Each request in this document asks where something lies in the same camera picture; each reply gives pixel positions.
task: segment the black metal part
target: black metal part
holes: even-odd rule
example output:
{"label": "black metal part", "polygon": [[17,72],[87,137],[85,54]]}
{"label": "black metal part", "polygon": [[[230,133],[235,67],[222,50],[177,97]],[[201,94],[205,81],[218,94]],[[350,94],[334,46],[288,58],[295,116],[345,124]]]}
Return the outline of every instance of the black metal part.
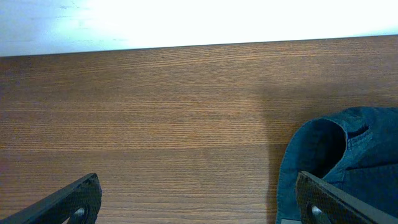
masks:
{"label": "black metal part", "polygon": [[398,223],[388,215],[308,172],[299,172],[296,199],[304,224]]}
{"label": "black metal part", "polygon": [[87,174],[0,223],[95,223],[101,196],[98,176]]}

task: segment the denim garment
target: denim garment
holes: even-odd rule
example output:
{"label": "denim garment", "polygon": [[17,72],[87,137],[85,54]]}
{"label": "denim garment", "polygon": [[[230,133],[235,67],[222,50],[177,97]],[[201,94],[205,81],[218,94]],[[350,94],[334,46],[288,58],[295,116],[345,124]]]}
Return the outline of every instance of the denim garment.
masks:
{"label": "denim garment", "polygon": [[398,217],[398,108],[350,108],[305,123],[280,167],[276,224],[300,220],[301,170]]}

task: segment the blue fabric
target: blue fabric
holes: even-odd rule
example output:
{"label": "blue fabric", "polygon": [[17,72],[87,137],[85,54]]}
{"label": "blue fabric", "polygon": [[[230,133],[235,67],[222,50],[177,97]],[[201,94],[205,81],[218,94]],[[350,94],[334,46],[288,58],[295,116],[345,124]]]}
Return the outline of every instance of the blue fabric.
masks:
{"label": "blue fabric", "polygon": [[398,217],[398,108],[350,108],[305,123],[280,166],[276,224],[300,220],[301,170]]}

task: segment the brown wood grain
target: brown wood grain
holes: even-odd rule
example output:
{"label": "brown wood grain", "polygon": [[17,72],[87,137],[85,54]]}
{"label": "brown wood grain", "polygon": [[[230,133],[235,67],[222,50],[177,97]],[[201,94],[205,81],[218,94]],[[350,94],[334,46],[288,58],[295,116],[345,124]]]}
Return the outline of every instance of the brown wood grain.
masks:
{"label": "brown wood grain", "polygon": [[96,172],[97,223],[273,223],[302,123],[398,104],[398,36],[12,57],[0,69],[0,218]]}

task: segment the white wall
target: white wall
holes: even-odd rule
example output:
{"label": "white wall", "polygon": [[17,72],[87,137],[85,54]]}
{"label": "white wall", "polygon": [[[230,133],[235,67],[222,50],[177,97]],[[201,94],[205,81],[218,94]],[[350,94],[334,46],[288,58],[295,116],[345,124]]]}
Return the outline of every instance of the white wall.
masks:
{"label": "white wall", "polygon": [[0,0],[0,56],[398,34],[398,1]]}

